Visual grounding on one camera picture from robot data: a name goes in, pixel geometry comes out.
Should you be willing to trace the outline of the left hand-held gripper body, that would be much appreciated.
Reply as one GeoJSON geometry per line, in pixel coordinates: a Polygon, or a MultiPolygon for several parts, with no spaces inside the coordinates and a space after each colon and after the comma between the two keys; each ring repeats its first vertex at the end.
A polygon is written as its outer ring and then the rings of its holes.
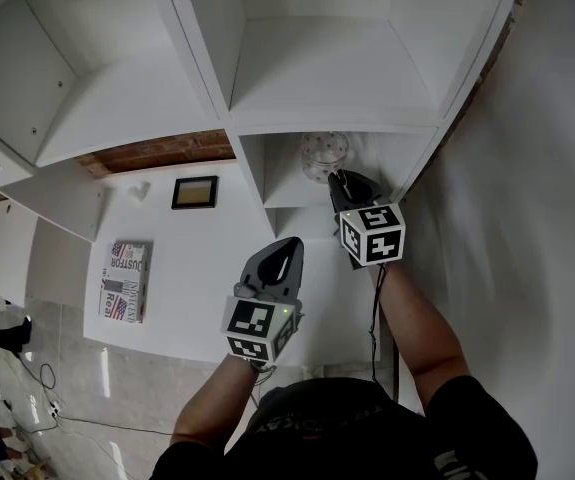
{"type": "Polygon", "coordinates": [[[231,355],[261,366],[276,363],[302,318],[303,266],[298,237],[276,241],[249,258],[224,307],[221,333],[231,355]]]}

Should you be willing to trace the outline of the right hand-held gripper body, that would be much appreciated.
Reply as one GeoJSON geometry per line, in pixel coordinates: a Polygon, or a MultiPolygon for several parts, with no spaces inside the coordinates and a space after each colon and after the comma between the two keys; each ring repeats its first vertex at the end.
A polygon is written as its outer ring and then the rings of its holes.
{"type": "Polygon", "coordinates": [[[344,170],[345,189],[329,187],[341,246],[354,269],[400,260],[406,224],[397,203],[375,180],[344,170]]]}

